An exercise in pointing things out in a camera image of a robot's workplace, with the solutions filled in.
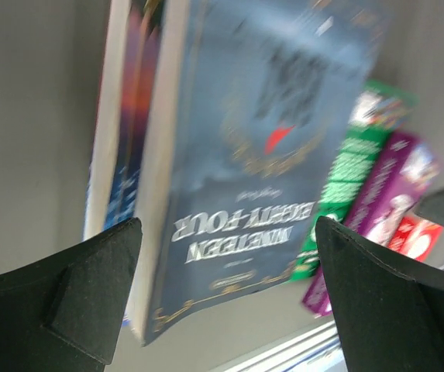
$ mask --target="paperback book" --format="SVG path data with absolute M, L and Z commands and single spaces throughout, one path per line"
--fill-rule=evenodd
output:
M 360 0 L 166 4 L 135 208 L 143 344 L 289 279 L 386 27 Z
M 403 217 L 387 248 L 424 262 L 443 230 L 442 226 L 409 212 Z
M 123 25 L 109 25 L 84 239 L 134 214 L 163 11 L 163 6 L 148 9 L 145 4 L 135 0 L 129 9 L 112 9 L 115 22 L 120 21 L 117 12 L 128 15 Z M 116 80 L 108 84 L 110 70 Z
M 406 212 L 423 196 L 439 173 L 432 151 L 417 136 L 395 132 L 387 141 L 344 226 L 387 246 Z M 319 315 L 332 312 L 325 279 L 317 270 L 304 305 Z
M 358 97 L 350 127 L 332 165 L 313 226 L 305 240 L 291 280 L 310 277 L 318 266 L 315 224 L 324 215 L 341 222 L 354 203 L 364 181 L 390 134 L 402 126 L 416 98 L 379 81 L 368 81 Z

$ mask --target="bookshelf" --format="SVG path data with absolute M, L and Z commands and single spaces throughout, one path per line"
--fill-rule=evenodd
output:
M 373 76 L 420 98 L 407 129 L 442 161 L 444 4 L 384 0 L 394 15 Z M 80 241 L 110 0 L 0 1 L 0 273 Z M 444 260 L 444 234 L 430 257 Z M 147 348 L 123 329 L 107 372 L 204 372 L 323 324 L 299 301 L 306 282 L 204 310 Z

